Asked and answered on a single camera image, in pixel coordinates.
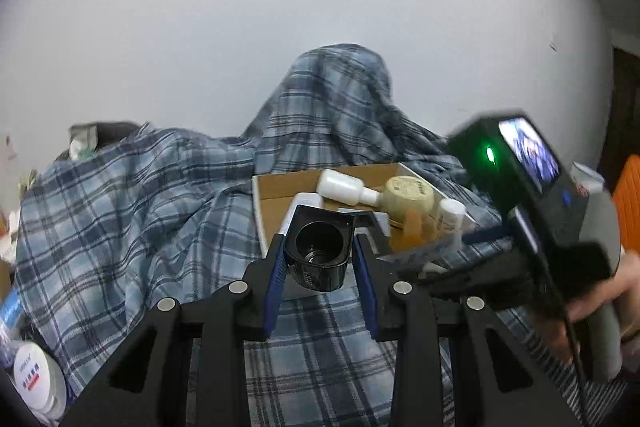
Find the person's right hand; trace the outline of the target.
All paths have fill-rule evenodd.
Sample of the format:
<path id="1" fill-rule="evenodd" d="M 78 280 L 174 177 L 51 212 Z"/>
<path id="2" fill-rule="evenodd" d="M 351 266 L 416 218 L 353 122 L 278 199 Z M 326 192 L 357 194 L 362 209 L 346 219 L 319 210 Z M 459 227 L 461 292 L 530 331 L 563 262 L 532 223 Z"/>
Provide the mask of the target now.
<path id="1" fill-rule="evenodd" d="M 566 306 L 566 313 L 572 323 L 582 321 L 594 311 L 613 303 L 620 322 L 620 342 L 623 357 L 630 361 L 639 355 L 639 254 L 626 251 L 620 258 L 618 269 L 607 281 L 597 283 L 588 293 Z M 533 319 L 535 329 L 546 347 L 555 358 L 572 361 L 573 355 L 566 327 L 562 321 Z"/>

